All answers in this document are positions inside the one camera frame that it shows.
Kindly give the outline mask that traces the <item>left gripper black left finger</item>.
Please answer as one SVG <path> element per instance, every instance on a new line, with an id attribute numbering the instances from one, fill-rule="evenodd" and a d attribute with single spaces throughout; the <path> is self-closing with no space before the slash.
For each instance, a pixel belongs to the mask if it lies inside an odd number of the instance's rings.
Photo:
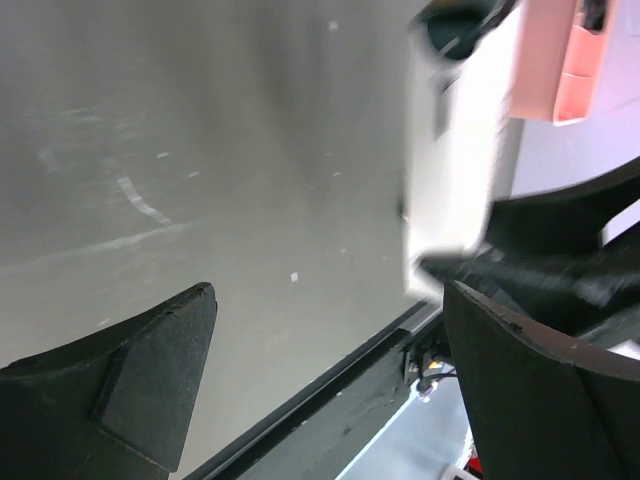
<path id="1" fill-rule="evenodd" d="M 166 479 L 180 464 L 217 316 L 198 283 L 1 371 L 4 479 Z"/>

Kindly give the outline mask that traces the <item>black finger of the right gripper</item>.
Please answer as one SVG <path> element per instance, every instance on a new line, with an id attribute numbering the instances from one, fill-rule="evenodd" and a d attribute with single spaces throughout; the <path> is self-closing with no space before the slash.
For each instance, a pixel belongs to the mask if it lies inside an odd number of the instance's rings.
<path id="1" fill-rule="evenodd" d="M 420 268 L 459 281 L 550 328 L 583 340 L 639 338 L 639 251 L 578 257 L 425 256 Z"/>
<path id="2" fill-rule="evenodd" d="M 606 224 L 638 200 L 635 158 L 563 189 L 495 201 L 485 241 L 507 255 L 590 254 L 603 245 Z"/>

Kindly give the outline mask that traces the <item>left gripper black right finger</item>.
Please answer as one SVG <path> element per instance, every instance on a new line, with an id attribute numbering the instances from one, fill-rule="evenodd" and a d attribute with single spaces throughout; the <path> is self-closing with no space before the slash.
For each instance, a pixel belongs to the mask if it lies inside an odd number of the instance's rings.
<path id="1" fill-rule="evenodd" d="M 487 479 L 636 479 L 639 363 L 459 282 L 444 324 Z"/>

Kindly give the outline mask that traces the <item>white box with small print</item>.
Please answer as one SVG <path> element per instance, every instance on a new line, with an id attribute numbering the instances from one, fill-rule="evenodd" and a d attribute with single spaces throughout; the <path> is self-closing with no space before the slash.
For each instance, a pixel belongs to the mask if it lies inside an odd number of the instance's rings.
<path id="1" fill-rule="evenodd" d="M 523 1 L 430 1 L 406 36 L 401 201 L 407 296 L 438 302 L 422 261 L 479 249 L 504 144 Z"/>

